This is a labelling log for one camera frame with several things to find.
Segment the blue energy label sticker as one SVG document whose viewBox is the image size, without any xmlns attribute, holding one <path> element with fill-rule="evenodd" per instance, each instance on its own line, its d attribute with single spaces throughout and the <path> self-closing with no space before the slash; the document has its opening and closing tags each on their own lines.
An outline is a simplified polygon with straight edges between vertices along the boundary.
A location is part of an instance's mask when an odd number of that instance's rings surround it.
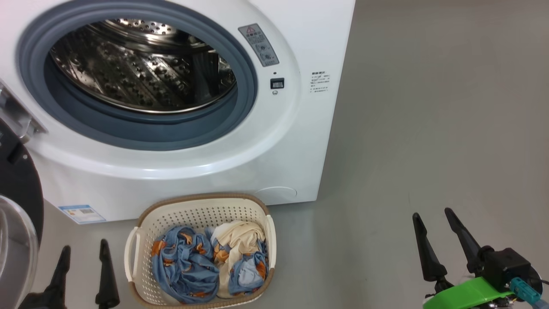
<svg viewBox="0 0 549 309">
<path fill-rule="evenodd" d="M 77 224 L 106 222 L 106 219 L 90 205 L 60 206 L 57 209 Z"/>
</svg>

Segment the round filter cover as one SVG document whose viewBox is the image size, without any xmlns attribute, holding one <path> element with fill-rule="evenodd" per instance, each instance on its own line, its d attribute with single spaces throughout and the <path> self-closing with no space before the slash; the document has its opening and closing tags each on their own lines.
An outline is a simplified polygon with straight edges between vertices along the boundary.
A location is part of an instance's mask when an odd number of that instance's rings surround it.
<svg viewBox="0 0 549 309">
<path fill-rule="evenodd" d="M 282 205 L 294 202 L 297 191 L 294 188 L 275 186 L 262 188 L 253 194 L 265 205 Z"/>
</svg>

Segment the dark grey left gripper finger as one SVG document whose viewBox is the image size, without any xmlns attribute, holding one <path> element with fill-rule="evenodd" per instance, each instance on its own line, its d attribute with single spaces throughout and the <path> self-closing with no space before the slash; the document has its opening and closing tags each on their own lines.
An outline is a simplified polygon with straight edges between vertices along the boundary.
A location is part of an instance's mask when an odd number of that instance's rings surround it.
<svg viewBox="0 0 549 309">
<path fill-rule="evenodd" d="M 101 276 L 95 303 L 98 305 L 98 309 L 112 309 L 120 304 L 120 297 L 111 252 L 106 239 L 102 239 L 100 242 L 99 259 L 101 262 Z"/>
<path fill-rule="evenodd" d="M 63 247 L 50 284 L 41 293 L 29 293 L 19 309 L 66 309 L 66 276 L 70 270 L 71 248 Z"/>
</svg>

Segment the cream fabric garment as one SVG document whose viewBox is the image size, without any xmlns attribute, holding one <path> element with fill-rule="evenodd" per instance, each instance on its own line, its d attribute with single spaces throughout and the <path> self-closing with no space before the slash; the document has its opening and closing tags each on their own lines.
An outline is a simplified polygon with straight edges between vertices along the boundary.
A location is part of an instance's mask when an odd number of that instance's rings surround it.
<svg viewBox="0 0 549 309">
<path fill-rule="evenodd" d="M 257 223 L 224 223 L 212 231 L 210 240 L 218 268 L 217 297 L 243 297 L 263 286 L 268 276 L 268 250 L 265 233 Z"/>
</svg>

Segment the round dark washing machine door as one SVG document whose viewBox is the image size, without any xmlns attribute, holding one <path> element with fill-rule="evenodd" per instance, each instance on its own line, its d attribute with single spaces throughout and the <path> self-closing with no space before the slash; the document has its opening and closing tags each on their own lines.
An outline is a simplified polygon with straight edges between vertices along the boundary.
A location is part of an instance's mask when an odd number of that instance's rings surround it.
<svg viewBox="0 0 549 309">
<path fill-rule="evenodd" d="M 0 309 L 18 309 L 35 280 L 44 203 L 25 143 L 31 115 L 0 83 Z"/>
</svg>

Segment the white front-load washing machine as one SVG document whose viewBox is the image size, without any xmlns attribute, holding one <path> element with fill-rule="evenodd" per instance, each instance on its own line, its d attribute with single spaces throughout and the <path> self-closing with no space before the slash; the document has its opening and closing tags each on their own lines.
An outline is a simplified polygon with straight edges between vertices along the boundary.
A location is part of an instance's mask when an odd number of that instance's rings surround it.
<svg viewBox="0 0 549 309">
<path fill-rule="evenodd" d="M 37 16 L 71 0 L 0 0 L 0 83 L 31 115 L 25 143 L 43 200 L 90 205 L 106 222 L 139 217 L 154 203 L 212 192 L 253 195 L 294 188 L 294 202 L 314 201 L 344 66 L 356 0 L 166 0 L 228 30 L 256 68 L 255 104 L 234 130 L 192 148 L 140 151 L 110 146 L 63 126 L 26 88 L 18 45 Z M 263 67 L 238 28 L 259 24 L 280 64 Z M 285 88 L 270 89 L 272 78 Z"/>
</svg>

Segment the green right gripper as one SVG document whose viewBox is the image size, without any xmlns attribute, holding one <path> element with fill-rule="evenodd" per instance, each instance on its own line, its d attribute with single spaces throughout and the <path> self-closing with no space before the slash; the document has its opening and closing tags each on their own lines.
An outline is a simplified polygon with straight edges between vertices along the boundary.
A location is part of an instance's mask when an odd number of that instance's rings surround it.
<svg viewBox="0 0 549 309">
<path fill-rule="evenodd" d="M 481 273 L 483 264 L 478 258 L 481 247 L 451 208 L 445 208 L 445 215 L 459 239 L 467 259 L 467 270 L 470 273 Z M 482 276 L 453 286 L 445 278 L 447 270 L 439 262 L 427 238 L 427 229 L 417 212 L 413 214 L 413 226 L 423 279 L 435 283 L 436 294 L 423 302 L 423 309 L 470 309 L 512 294 L 510 290 L 499 292 Z"/>
</svg>

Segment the blue dog print garment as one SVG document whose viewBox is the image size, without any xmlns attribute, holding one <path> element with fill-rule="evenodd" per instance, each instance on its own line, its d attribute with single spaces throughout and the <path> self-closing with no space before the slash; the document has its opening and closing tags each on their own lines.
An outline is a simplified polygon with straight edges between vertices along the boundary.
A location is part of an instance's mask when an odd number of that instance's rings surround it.
<svg viewBox="0 0 549 309">
<path fill-rule="evenodd" d="M 176 226 L 154 241 L 151 268 L 160 288 L 182 304 L 208 303 L 217 297 L 218 268 L 213 262 L 211 235 Z"/>
</svg>

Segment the grey warning sticker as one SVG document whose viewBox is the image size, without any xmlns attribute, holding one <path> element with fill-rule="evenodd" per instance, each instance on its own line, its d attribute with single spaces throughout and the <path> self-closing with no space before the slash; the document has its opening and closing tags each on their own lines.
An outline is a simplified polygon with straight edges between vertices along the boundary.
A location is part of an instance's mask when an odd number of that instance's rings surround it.
<svg viewBox="0 0 549 309">
<path fill-rule="evenodd" d="M 259 24 L 241 26 L 238 30 L 252 47 L 263 67 L 280 64 L 276 52 Z"/>
</svg>

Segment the stainless steel washer drum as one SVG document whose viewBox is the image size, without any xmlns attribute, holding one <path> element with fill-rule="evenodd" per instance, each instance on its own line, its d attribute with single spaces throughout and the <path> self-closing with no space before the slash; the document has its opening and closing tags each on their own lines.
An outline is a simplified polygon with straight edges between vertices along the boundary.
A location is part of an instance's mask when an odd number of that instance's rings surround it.
<svg viewBox="0 0 549 309">
<path fill-rule="evenodd" d="M 61 37 L 49 55 L 83 92 L 135 112 L 198 110 L 225 98 L 237 84 L 214 48 L 153 20 L 118 18 L 81 26 Z"/>
</svg>

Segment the cream perforated laundry basket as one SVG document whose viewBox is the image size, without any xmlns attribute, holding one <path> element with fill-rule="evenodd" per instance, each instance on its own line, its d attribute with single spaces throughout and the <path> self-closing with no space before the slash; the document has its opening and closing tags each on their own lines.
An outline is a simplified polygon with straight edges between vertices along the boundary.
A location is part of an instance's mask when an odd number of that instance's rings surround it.
<svg viewBox="0 0 549 309">
<path fill-rule="evenodd" d="M 176 226 L 189 226 L 202 233 L 206 227 L 218 227 L 237 220 L 257 223 L 266 235 L 268 276 L 259 290 L 244 297 L 215 298 L 208 303 L 187 305 L 179 303 L 160 288 L 151 268 L 151 249 L 158 237 Z M 251 303 L 269 287 L 276 261 L 276 229 L 266 205 L 255 196 L 228 192 L 184 196 L 150 206 L 131 230 L 124 252 L 130 291 L 146 309 L 224 309 Z"/>
</svg>

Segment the grey rubber door gasket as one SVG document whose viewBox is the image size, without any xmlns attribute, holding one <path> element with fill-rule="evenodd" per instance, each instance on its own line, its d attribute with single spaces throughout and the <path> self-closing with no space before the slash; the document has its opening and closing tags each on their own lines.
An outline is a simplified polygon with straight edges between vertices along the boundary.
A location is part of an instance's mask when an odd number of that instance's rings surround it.
<svg viewBox="0 0 549 309">
<path fill-rule="evenodd" d="M 215 104 L 176 114 L 129 111 L 83 92 L 57 69 L 49 51 L 61 37 L 81 26 L 118 18 L 158 21 L 195 35 L 228 61 L 235 88 Z M 258 93 L 256 68 L 242 44 L 207 16 L 166 0 L 61 3 L 26 27 L 18 57 L 26 88 L 53 119 L 86 138 L 126 149 L 165 152 L 215 141 L 245 120 Z"/>
</svg>

